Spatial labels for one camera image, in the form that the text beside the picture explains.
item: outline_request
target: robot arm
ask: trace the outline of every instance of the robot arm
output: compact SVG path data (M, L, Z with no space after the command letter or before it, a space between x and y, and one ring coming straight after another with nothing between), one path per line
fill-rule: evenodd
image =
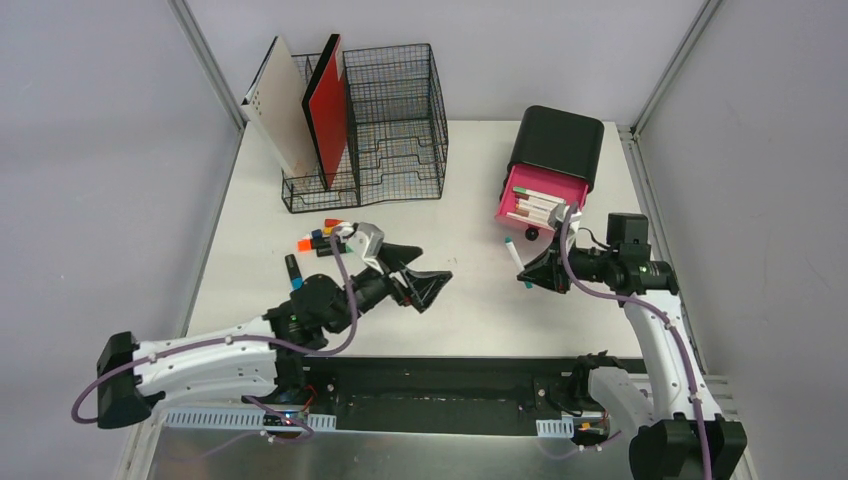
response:
M328 344L325 330L353 330L352 322L386 297L424 312L452 277L450 272L410 270L407 265L422 250L383 243L383 232L374 225L344 224L337 234L368 267L350 278L354 315L344 289L318 274L307 278L288 301L232 328L155 342L136 342L130 332L113 335L97 363L103 380L97 386L98 427L132 425L154 410L186 402L302 389L302 357L332 355L347 344L320 352ZM116 369L124 371L115 374Z
M681 320L674 272L668 263L650 258L647 218L610 214L609 248L604 250L576 247L572 239L577 227L569 220L567 214L551 215L553 242L517 278L558 293L569 290L572 277L609 286L615 295L595 295L618 300L624 308L639 340L653 404L630 382L627 372L604 355L590 356L584 368L572 374L564 391L557 392L563 404L574 410L595 407L609 412L630 441L635 480L730 478L747 445L745 431L741 424L723 419L697 368ZM568 242L561 241L563 223L569 226ZM568 265L562 262L564 248ZM659 318L663 316L668 323ZM704 458L709 458L709 465L704 465Z

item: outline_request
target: white table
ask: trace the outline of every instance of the white table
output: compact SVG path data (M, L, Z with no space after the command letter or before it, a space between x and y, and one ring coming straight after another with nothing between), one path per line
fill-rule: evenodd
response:
M389 243L417 245L416 270L451 270L454 278L423 315L386 300L367 313L348 355L575 356L609 350L641 357L636 337L615 302L579 291L558 295L515 280L504 237L529 261L548 240L524 239L494 214L519 122L448 122L447 179L440 200L401 202L329 212L288 213L280 199L279 167L248 125L227 191L189 335L230 327L288 299L283 257L325 217L370 222ZM605 134L595 189L581 226L603 239L607 214L638 212L639 204L615 124ZM582 245L589 242L581 234ZM304 278L341 277L332 257L298 254ZM353 274L364 266L345 256ZM330 335L330 346L342 337Z

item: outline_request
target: black box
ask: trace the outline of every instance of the black box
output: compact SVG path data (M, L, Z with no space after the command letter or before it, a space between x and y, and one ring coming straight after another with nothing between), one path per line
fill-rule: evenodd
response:
M582 178L591 192L603 139L604 124L600 120L534 105L524 111L507 179L513 165L532 165Z

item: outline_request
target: black wire basket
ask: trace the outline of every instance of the black wire basket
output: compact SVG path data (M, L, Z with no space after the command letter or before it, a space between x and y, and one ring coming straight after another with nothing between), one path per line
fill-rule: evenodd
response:
M309 83L320 55L293 56ZM291 213L438 199L445 185L448 125L428 44L344 52L348 142L329 189L321 170L283 174Z

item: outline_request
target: grey wall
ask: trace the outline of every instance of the grey wall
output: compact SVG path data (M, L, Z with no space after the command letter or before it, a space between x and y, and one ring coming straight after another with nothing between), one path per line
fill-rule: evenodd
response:
M0 478L111 478L71 403L111 333L173 335L236 132L165 1L2 2L0 104Z
M521 118L539 103L631 124L703 0L192 0L234 95L271 39L320 52L433 45L451 119Z
M642 137L763 479L848 477L848 3L728 0Z

